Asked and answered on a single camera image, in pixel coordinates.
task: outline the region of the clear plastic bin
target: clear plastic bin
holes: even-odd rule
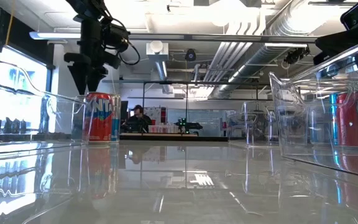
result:
[[[358,174],[358,45],[270,82],[282,156]]]
[[[39,91],[26,71],[0,61],[0,152],[86,144],[82,121],[90,105]]]
[[[278,127],[272,101],[246,101],[241,112],[227,114],[230,142],[247,146],[278,146]]]

